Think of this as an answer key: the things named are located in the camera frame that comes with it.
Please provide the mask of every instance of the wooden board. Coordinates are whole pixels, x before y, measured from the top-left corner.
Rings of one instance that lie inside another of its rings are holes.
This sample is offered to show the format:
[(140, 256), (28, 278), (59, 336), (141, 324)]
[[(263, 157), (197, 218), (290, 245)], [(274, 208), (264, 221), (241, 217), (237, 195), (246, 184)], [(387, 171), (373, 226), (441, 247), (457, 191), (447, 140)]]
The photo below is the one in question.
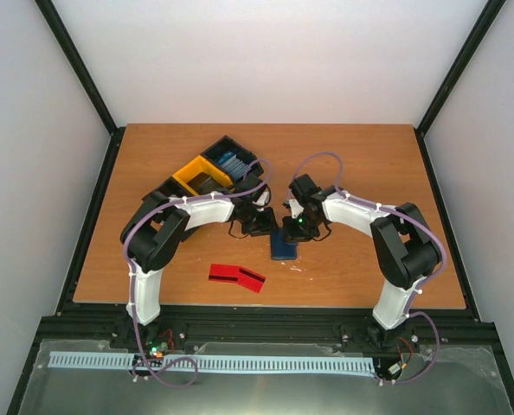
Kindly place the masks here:
[[(444, 241), (421, 154), (410, 125), (370, 124), (131, 124), (112, 172), (75, 302), (125, 303), (128, 273), (119, 235), (141, 197), (223, 135), (273, 165), (270, 186), (281, 223), (287, 184), (300, 162), (323, 150), (344, 160), (342, 186), (372, 201), (415, 203)], [(322, 187), (333, 183), (337, 161), (322, 156), (304, 169)], [(272, 261), (268, 237), (234, 239), (228, 224), (199, 229), (182, 243), (164, 270), (162, 303), (371, 307), (384, 278), (372, 239), (341, 225), (323, 242), (299, 244), (295, 261)], [(260, 294), (235, 284), (208, 281), (211, 263), (243, 265), (267, 277)], [(414, 306), (464, 308), (450, 261)]]

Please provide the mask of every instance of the white wall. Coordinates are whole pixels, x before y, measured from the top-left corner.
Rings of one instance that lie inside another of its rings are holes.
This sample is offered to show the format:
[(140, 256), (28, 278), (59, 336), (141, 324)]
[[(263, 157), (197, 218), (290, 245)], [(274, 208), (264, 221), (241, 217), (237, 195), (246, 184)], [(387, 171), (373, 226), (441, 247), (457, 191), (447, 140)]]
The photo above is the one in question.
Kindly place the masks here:
[(0, 0), (0, 414), (55, 312), (107, 140), (35, 3)]
[(474, 296), (514, 374), (514, 1), (427, 134)]
[(485, 0), (55, 0), (120, 124), (418, 124)]

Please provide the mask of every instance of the purple cable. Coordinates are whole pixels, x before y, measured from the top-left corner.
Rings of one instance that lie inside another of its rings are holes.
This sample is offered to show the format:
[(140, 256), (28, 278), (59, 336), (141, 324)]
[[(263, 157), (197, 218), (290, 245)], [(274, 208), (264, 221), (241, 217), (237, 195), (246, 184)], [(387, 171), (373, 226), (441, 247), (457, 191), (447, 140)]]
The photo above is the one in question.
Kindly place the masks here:
[[(253, 192), (256, 192), (257, 190), (262, 188), (263, 186), (266, 186), (268, 180), (271, 177), (272, 169), (271, 169), (271, 164), (267, 160), (265, 160), (265, 159), (257, 159), (255, 161), (251, 162), (246, 167), (246, 171), (244, 172), (244, 176), (251, 169), (251, 167), (254, 164), (258, 163), (258, 162), (262, 162), (262, 163), (266, 164), (267, 167), (268, 167), (267, 176), (265, 177), (265, 179), (261, 183), (259, 183), (254, 188), (251, 188), (251, 189), (249, 189), (249, 190), (247, 190), (245, 192), (228, 194), (228, 195), (218, 194), (218, 195), (215, 195), (215, 198), (216, 199), (230, 199), (232, 197), (241, 197), (241, 196), (245, 196), (245, 195), (250, 195)], [(210, 195), (200, 195), (200, 196), (189, 197), (189, 198), (186, 199), (186, 201), (204, 201), (204, 200), (209, 200), (209, 199), (212, 199), (212, 196), (210, 196)], [(148, 361), (148, 359), (147, 359), (147, 357), (145, 356), (145, 353), (144, 353), (144, 347), (142, 345), (142, 339), (141, 339), (141, 336), (140, 336), (140, 333), (139, 333), (139, 328), (138, 328), (138, 313), (136, 311), (136, 299), (135, 299), (135, 297), (136, 297), (136, 273), (134, 272), (136, 270), (136, 266), (135, 266), (134, 262), (128, 256), (128, 246), (130, 245), (130, 242), (132, 241), (132, 238), (134, 237), (136, 232), (140, 229), (140, 227), (142, 227), (145, 224), (145, 222), (147, 222), (148, 220), (151, 220), (151, 218), (155, 214), (157, 214), (158, 212), (163, 211), (166, 208), (169, 208), (169, 207), (175, 206), (175, 205), (179, 205), (179, 204), (182, 204), (182, 203), (184, 203), (184, 199), (179, 199), (177, 201), (169, 201), (169, 202), (165, 203), (164, 205), (161, 205), (161, 206), (156, 207), (153, 210), (151, 210), (146, 216), (144, 216), (132, 228), (132, 230), (128, 233), (128, 235), (126, 235), (125, 243), (124, 243), (123, 248), (122, 248), (122, 253), (123, 253), (123, 255), (124, 255), (125, 259), (126, 259), (126, 263), (128, 264), (128, 266), (130, 268), (130, 273), (132, 275), (132, 278), (131, 278), (131, 281), (130, 281), (130, 301), (132, 303), (132, 321), (133, 321), (133, 324), (134, 324), (134, 334), (136, 336), (136, 343), (138, 344), (138, 350), (139, 350), (139, 353), (142, 356), (142, 361), (144, 362), (144, 365), (145, 365), (145, 367), (147, 367), (147, 370), (149, 371), (151, 376), (153, 376), (155, 379), (157, 379), (163, 385), (165, 385), (167, 387), (176, 388), (176, 389), (182, 388), (182, 387), (186, 387), (186, 386), (190, 386), (190, 385), (192, 385), (196, 381), (197, 374), (198, 374), (197, 363), (196, 363), (196, 361), (194, 361), (193, 359), (190, 359), (189, 357), (181, 357), (181, 358), (178, 358), (178, 359), (170, 362), (165, 367), (161, 368), (158, 372), (153, 371), (153, 369), (151, 368), (151, 366), (149, 364), (149, 361)], [(168, 369), (169, 367), (171, 367), (174, 364), (176, 364), (176, 361), (189, 361), (192, 365), (194, 365), (194, 369), (195, 369), (194, 377), (188, 383), (186, 383), (184, 385), (173, 385), (171, 383), (165, 382), (164, 380), (162, 380), (161, 378), (158, 377), (159, 374), (161, 374), (166, 369)]]
[[(303, 162), (299, 164), (299, 166), (295, 169), (295, 173), (293, 173), (292, 180), (290, 182), (293, 182), (296, 177), (298, 176), (301, 169), (303, 169), (303, 166), (308, 164), (313, 158), (317, 158), (319, 156), (332, 156), (334, 157), (337, 162), (339, 163), (339, 170), (337, 171), (336, 181), (335, 183), (340, 183), (342, 180), (342, 173), (344, 172), (344, 162), (342, 161), (342, 157), (340, 157), (338, 154), (332, 152), (332, 151), (320, 151), (319, 153), (315, 153), (311, 156), (308, 156)], [(288, 188), (288, 193), (286, 194), (286, 201), (290, 198), (290, 195), (292, 194), (292, 191)]]
[[(339, 169), (337, 171), (336, 180), (334, 181), (334, 188), (336, 189), (337, 193), (343, 197), (346, 197), (346, 193), (339, 187), (340, 181), (342, 180), (342, 174), (344, 172), (344, 161), (342, 160), (342, 157), (340, 157), (338, 154), (332, 152), (332, 151), (321, 151), (319, 153), (313, 154), (312, 156), (308, 156), (301, 164), (296, 168), (295, 173), (293, 174), (292, 181), (298, 176), (299, 172), (303, 167), (310, 162), (313, 158), (318, 156), (333, 156), (336, 158), (337, 162), (339, 163)], [(286, 195), (286, 199), (289, 199), (290, 197), (290, 190), (288, 189), (288, 193)], [(376, 209), (376, 203), (373, 201), (368, 201), (366, 199), (362, 199), (357, 196), (351, 195), (349, 192), (347, 192), (347, 195), (349, 195), (349, 199), (353, 202), (355, 202), (357, 205), (361, 205), (367, 208), (374, 208)], [(428, 275), (424, 280), (422, 280), (420, 283), (416, 285), (416, 290), (419, 290), (424, 284), (426, 284), (428, 281), (432, 280), (432, 278), (437, 277), (440, 275), (447, 266), (447, 253), (446, 248), (441, 243), (440, 239), (434, 235), (434, 233), (428, 229), (428, 227), (425, 227), (422, 225), (418, 220), (415, 220), (411, 218), (410, 216), (407, 216), (406, 214), (402, 214), (401, 212), (398, 212), (395, 209), (391, 209), (389, 207), (380, 206), (379, 210), (386, 214), (393, 214), (395, 216), (398, 216), (407, 222), (415, 225), (418, 227), (422, 232), (424, 232), (428, 237), (440, 248), (440, 254), (441, 254), (441, 264), (438, 267), (438, 269), (433, 272), (432, 274)], [(409, 297), (409, 300), (407, 301), (407, 304), (405, 305), (405, 308), (403, 309), (403, 312), (408, 314), (409, 309), (411, 308), (411, 304), (413, 303), (414, 297), (416, 296), (416, 291), (414, 290), (411, 293), (411, 296)]]
[[(428, 366), (426, 366), (422, 370), (422, 372), (419, 372), (418, 374), (416, 374), (415, 376), (413, 376), (412, 378), (409, 378), (409, 379), (396, 380), (394, 382), (394, 385), (406, 385), (407, 383), (411, 383), (411, 382), (414, 382), (415, 380), (420, 379), (422, 376), (427, 374), (430, 371), (430, 369), (432, 369), (432, 367), (434, 366), (434, 363), (436, 362), (436, 359), (438, 358), (438, 352), (440, 351), (440, 333), (438, 332), (438, 329), (436, 328), (434, 321), (432, 320), (432, 318), (430, 318), (430, 316), (427, 313), (425, 313), (423, 311), (417, 311), (417, 312), (411, 314), (409, 316), (409, 318), (413, 318), (413, 317), (417, 317), (417, 316), (423, 316), (424, 318), (426, 318), (428, 323), (430, 324), (430, 327), (432, 327), (432, 331), (434, 332), (434, 337), (436, 339), (436, 350), (434, 351), (434, 354), (432, 355), (432, 360), (430, 361), (430, 363), (428, 363)], [(378, 377), (378, 375), (376, 373), (375, 373), (375, 379), (378, 380), (379, 382), (383, 382), (383, 380), (380, 379), (380, 377)]]

